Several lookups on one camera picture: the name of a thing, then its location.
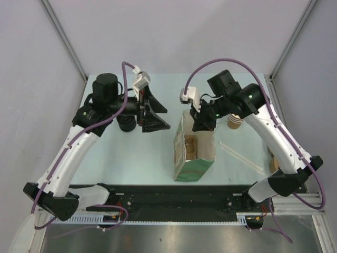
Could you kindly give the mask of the single brown cardboard cup carrier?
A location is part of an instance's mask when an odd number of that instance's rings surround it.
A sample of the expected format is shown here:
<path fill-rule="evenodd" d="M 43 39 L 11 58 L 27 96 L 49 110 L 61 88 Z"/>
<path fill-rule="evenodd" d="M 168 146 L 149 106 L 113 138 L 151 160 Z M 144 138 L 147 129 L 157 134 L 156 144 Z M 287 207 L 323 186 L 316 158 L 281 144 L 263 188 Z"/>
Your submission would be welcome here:
<path fill-rule="evenodd" d="M 195 135 L 185 136 L 186 160 L 197 159 L 197 137 Z"/>

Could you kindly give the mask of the green patterned paper gift bag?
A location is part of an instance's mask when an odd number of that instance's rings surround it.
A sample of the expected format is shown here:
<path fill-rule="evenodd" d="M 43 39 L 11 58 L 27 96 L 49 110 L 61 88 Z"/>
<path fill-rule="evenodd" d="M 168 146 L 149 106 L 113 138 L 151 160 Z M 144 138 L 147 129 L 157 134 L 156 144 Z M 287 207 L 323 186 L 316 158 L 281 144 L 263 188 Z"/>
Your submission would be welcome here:
<path fill-rule="evenodd" d="M 175 181 L 199 181 L 216 159 L 214 132 L 194 132 L 193 123 L 189 111 L 183 111 L 173 142 Z"/>

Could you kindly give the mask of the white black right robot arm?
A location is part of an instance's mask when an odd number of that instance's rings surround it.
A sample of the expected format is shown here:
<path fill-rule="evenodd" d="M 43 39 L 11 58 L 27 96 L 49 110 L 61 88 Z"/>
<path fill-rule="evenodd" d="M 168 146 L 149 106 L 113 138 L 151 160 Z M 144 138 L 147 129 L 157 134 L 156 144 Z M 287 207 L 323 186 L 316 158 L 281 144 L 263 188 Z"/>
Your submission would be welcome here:
<path fill-rule="evenodd" d="M 214 93 L 210 102 L 202 99 L 195 87 L 186 86 L 181 91 L 181 102 L 192 105 L 192 130 L 213 131 L 217 119 L 236 114 L 255 130 L 280 164 L 276 172 L 255 182 L 244 192 L 243 206 L 246 210 L 256 211 L 270 197 L 294 194 L 310 176 L 317 176 L 317 170 L 323 165 L 322 158 L 310 155 L 300 147 L 276 116 L 262 86 L 251 83 L 241 87 L 228 70 L 207 82 Z"/>

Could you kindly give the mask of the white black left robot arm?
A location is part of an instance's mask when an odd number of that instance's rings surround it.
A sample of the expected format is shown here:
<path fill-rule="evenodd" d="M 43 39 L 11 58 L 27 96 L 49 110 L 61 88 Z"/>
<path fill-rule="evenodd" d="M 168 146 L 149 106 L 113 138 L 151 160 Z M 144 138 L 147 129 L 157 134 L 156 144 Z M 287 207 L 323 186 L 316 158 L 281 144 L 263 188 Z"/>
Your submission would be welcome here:
<path fill-rule="evenodd" d="M 93 206 L 112 210 L 116 206 L 115 190 L 98 183 L 91 187 L 71 189 L 75 172 L 105 129 L 117 120 L 120 129 L 130 132 L 139 125 L 144 133 L 168 130 L 170 125 L 159 117 L 167 109 L 150 91 L 150 76 L 141 71 L 133 82 L 135 96 L 118 92 L 115 74 L 97 76 L 84 105 L 78 109 L 59 156 L 36 183 L 28 182 L 24 193 L 55 218 L 66 221 L 77 210 Z"/>

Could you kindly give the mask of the stack of brown paper cups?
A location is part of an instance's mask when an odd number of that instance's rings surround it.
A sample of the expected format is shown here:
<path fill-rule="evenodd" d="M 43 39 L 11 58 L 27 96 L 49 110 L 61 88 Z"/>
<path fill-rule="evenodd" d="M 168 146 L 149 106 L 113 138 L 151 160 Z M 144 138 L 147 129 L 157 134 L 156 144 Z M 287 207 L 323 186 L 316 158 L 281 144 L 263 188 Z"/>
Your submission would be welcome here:
<path fill-rule="evenodd" d="M 242 124 L 244 123 L 244 119 L 241 119 L 236 114 L 229 114 L 229 121 L 227 122 L 227 126 L 232 129 L 236 130 L 238 129 Z"/>

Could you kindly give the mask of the stack of black cup lids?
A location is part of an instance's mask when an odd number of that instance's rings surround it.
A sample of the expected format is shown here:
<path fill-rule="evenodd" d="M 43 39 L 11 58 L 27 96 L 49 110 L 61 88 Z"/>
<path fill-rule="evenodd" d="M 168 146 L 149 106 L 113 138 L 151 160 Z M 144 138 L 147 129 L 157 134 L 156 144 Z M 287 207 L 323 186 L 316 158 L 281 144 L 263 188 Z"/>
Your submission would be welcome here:
<path fill-rule="evenodd" d="M 137 123 L 133 116 L 118 116 L 117 122 L 123 132 L 131 132 L 135 129 Z"/>

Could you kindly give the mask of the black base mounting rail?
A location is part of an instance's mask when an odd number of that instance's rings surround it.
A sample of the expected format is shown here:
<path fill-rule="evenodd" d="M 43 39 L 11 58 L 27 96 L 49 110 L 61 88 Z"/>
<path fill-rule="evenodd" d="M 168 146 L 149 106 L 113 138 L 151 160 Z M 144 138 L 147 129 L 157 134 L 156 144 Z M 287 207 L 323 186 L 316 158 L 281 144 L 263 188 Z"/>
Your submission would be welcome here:
<path fill-rule="evenodd" d="M 265 200 L 262 204 L 245 203 L 241 194 L 247 185 L 229 186 L 132 186 L 109 185 L 112 192 L 104 207 L 88 207 L 88 211 L 110 211 L 117 203 L 125 208 L 129 215 L 153 213 L 196 213 L 221 212 L 248 214 L 261 212 L 264 205 L 267 210 L 274 208 Z"/>

